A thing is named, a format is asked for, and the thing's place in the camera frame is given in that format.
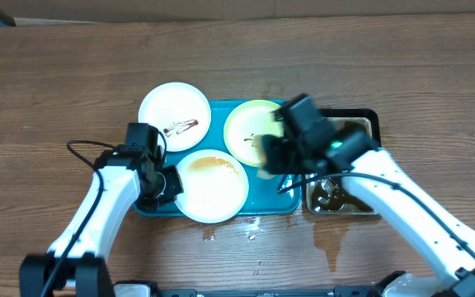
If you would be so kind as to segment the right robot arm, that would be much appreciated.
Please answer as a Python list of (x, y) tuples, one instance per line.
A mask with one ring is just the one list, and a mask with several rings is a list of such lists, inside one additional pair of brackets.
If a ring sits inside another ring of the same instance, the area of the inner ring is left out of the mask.
[(339, 177), (342, 187), (387, 220), (435, 274), (430, 280), (396, 271), (369, 295), (475, 296), (475, 230), (418, 186), (363, 130), (289, 130), (255, 141), (262, 168), (272, 175)]

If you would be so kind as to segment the white plate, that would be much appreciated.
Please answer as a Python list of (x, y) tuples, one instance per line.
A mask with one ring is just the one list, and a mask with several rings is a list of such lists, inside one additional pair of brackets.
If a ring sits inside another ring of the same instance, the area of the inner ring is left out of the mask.
[(168, 152), (191, 149), (206, 136), (211, 109), (206, 96), (184, 82), (168, 82), (150, 91), (143, 99), (138, 122), (158, 128)]
[(183, 192), (175, 204), (186, 217), (205, 224), (231, 219), (247, 201), (249, 181), (242, 164), (231, 155), (203, 149), (177, 165)]

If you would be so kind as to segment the teal yellow sponge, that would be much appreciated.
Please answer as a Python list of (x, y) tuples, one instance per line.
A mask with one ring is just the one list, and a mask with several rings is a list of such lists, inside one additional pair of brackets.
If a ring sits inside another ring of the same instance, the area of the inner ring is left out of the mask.
[(272, 134), (261, 134), (254, 138), (259, 158), (257, 176), (269, 180), (279, 174), (277, 150), (279, 140)]

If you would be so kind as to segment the yellow-green rimmed plate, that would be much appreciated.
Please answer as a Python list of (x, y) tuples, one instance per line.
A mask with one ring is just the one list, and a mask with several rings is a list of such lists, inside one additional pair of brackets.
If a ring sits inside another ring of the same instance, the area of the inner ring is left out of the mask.
[(274, 111), (281, 105), (273, 101), (252, 100), (237, 106), (228, 115), (223, 127), (227, 150), (241, 163), (251, 167), (261, 165), (256, 137), (283, 135), (282, 124), (274, 120)]

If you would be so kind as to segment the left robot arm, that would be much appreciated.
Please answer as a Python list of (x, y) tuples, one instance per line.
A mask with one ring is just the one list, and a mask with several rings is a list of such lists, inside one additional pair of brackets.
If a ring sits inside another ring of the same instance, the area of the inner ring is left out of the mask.
[(47, 253), (29, 254), (21, 263), (20, 294), (51, 296), (73, 287), (78, 296), (150, 296), (149, 283), (113, 283), (106, 262), (132, 205), (157, 210), (182, 193), (166, 157), (166, 147), (157, 144), (108, 144), (90, 165), (92, 183), (68, 227)]

